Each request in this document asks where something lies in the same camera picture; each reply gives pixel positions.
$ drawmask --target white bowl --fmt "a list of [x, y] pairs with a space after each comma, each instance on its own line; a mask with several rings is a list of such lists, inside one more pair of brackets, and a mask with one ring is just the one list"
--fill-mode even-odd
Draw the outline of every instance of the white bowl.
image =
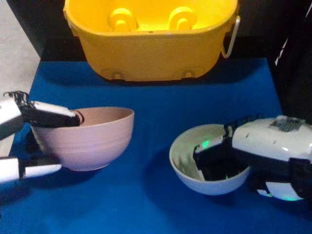
[[107, 166], [127, 148], [133, 130], [134, 111], [119, 107], [79, 110], [85, 118], [78, 127], [32, 127], [45, 155], [58, 157], [73, 171], [91, 171]]
[[223, 125], [202, 125], [182, 133], [171, 145], [170, 163], [180, 180], [190, 189], [204, 195], [223, 195], [234, 191], [246, 181], [250, 167], [233, 177], [218, 181], [205, 181], [197, 169], [193, 160], [194, 147], [223, 134]]

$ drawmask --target bin handle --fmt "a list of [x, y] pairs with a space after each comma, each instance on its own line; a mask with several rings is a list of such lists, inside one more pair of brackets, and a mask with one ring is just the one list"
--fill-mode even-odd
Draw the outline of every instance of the bin handle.
[[236, 22], [235, 22], [235, 26], [234, 26], [234, 29], [233, 29], [233, 33], [232, 33], [232, 37], [231, 37], [231, 41], [230, 41], [230, 45], [229, 45], [228, 52], [225, 53], [224, 45], [223, 45], [222, 48], [221, 48], [221, 53], [222, 53], [222, 55], [223, 55], [223, 57], [224, 57], [225, 59], [227, 59], [227, 58], [231, 55], [231, 53], [232, 53], [233, 46], [234, 46], [234, 42], [235, 42], [235, 38], [236, 38], [236, 35], [237, 35], [237, 32], [238, 32], [239, 24], [240, 24], [240, 17], [237, 16], [237, 17], [236, 17]]

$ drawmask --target yellow bucket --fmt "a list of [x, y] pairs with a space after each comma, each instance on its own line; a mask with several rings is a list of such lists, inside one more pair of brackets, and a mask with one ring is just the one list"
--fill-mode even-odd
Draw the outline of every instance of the yellow bucket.
[[240, 22], [237, 0], [66, 0], [64, 15], [90, 66], [126, 81], [202, 76]]

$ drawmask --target blue tablecloth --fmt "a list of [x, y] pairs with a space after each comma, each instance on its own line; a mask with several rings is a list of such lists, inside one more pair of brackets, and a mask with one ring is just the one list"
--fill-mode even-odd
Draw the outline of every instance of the blue tablecloth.
[[[254, 195], [243, 185], [209, 197], [187, 188], [169, 163], [169, 147], [185, 130], [246, 115], [281, 114], [265, 59], [219, 63], [206, 81], [125, 87], [103, 81], [86, 62], [41, 62], [31, 99], [71, 109], [122, 106], [135, 111], [133, 138], [108, 167], [65, 168], [0, 186], [0, 233], [297, 233], [312, 230], [307, 202]], [[11, 155], [27, 156], [16, 135]]]

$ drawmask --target robotic hand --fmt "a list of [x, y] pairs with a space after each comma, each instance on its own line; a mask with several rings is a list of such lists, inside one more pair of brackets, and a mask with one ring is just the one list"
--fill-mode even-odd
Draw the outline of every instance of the robotic hand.
[[206, 180], [225, 179], [224, 171], [236, 175], [250, 165], [256, 170], [248, 183], [253, 192], [312, 200], [312, 126], [278, 116], [246, 119], [239, 127], [237, 122], [225, 125], [225, 130], [224, 136], [194, 148], [193, 159]]
[[[18, 132], [24, 123], [44, 127], [70, 127], [81, 124], [79, 116], [66, 107], [38, 101], [28, 101], [28, 94], [16, 91], [6, 93], [9, 99], [0, 101], [0, 140]], [[43, 176], [61, 169], [53, 156], [22, 160], [16, 157], [0, 158], [0, 184], [29, 177]]]

